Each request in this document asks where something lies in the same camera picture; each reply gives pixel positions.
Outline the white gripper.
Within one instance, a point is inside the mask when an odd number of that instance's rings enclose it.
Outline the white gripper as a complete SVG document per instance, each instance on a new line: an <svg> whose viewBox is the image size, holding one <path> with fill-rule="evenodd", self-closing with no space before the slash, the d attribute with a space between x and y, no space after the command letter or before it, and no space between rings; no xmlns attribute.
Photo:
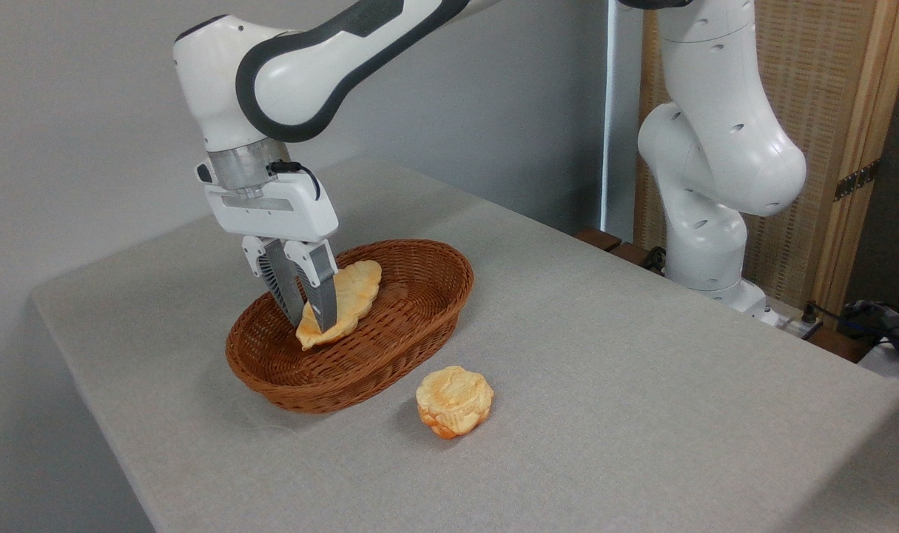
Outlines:
<svg viewBox="0 0 899 533"><path fill-rule="evenodd" d="M253 274L267 285L287 320L298 327L303 317L298 276L318 330L326 332L337 323L338 269L323 239L340 223L324 186L310 169L296 161L275 161L266 169L279 172L253 197L219 187L209 161L195 171L219 225L226 232L246 235L242 247ZM280 239L287 240L284 247Z"/></svg>

